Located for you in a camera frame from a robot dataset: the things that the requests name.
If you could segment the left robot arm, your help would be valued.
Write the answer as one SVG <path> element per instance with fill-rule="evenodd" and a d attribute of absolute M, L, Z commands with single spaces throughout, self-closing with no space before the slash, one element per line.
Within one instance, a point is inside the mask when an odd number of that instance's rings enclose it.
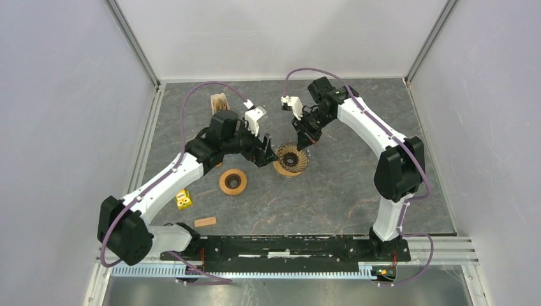
<path fill-rule="evenodd" d="M 200 242 L 188 226 L 153 226 L 157 213 L 181 190 L 202 178 L 223 162 L 228 154 L 241 154 L 258 167 L 277 160 L 270 136 L 260 134 L 260 121 L 266 111 L 256 107 L 243 118 L 231 110 L 220 110 L 208 127 L 190 140 L 184 150 L 155 177 L 135 191 L 116 199 L 109 196 L 100 207 L 97 238 L 101 242 L 100 260 L 110 250 L 129 266 L 148 254 L 177 251 L 184 259 L 200 253 Z"/>

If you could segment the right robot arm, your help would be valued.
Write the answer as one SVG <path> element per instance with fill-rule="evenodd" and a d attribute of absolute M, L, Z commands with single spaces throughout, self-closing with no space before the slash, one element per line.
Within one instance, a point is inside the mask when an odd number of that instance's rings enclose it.
<path fill-rule="evenodd" d="M 387 259 L 401 240 L 404 207 L 426 179 L 424 144 L 407 138 L 375 115 L 350 86 L 334 87 L 328 78 L 310 83 L 315 105 L 305 107 L 297 96 L 284 94 L 281 104 L 291 110 L 297 133 L 297 149 L 314 145 L 322 129 L 334 120 L 351 128 L 378 158 L 374 184 L 380 194 L 376 221 L 369 231 L 368 250 L 377 260 Z"/>

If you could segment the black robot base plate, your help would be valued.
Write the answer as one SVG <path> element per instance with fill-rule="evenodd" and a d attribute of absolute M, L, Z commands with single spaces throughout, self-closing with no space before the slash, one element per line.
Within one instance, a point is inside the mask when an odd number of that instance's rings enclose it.
<path fill-rule="evenodd" d="M 180 256 L 205 272 L 355 272 L 359 263 L 409 262 L 402 238 L 378 245 L 355 235 L 209 235 L 193 239 Z"/>

